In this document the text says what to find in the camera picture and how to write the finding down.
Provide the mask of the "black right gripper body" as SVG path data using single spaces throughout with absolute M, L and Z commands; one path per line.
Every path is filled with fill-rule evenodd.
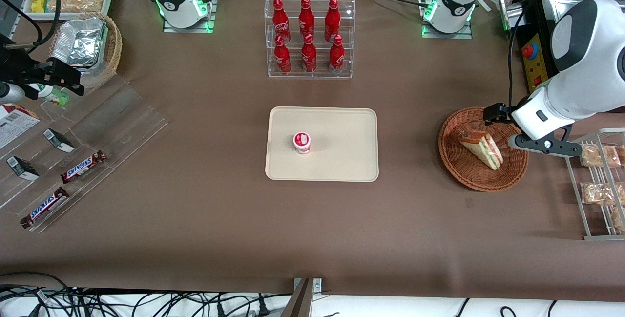
M 4 34 L 0 43 L 0 98 L 38 99 L 37 88 L 31 84 L 45 84 L 47 64 L 32 59 L 22 48 L 6 48 L 13 41 Z

